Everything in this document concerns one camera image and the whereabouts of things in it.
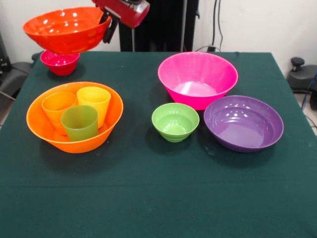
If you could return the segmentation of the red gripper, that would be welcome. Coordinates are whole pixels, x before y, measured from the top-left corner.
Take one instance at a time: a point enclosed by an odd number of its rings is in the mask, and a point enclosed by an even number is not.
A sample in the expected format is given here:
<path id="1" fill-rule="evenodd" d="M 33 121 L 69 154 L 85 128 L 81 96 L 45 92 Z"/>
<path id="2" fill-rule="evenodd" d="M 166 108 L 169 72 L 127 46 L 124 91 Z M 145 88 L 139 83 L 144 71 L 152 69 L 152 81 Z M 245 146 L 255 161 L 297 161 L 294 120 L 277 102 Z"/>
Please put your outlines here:
<path id="1" fill-rule="evenodd" d="M 146 0 L 93 0 L 93 3 L 103 13 L 99 24 L 111 19 L 111 24 L 103 37 L 105 44 L 111 42 L 119 22 L 129 28 L 136 28 L 144 20 L 150 9 L 150 3 Z"/>

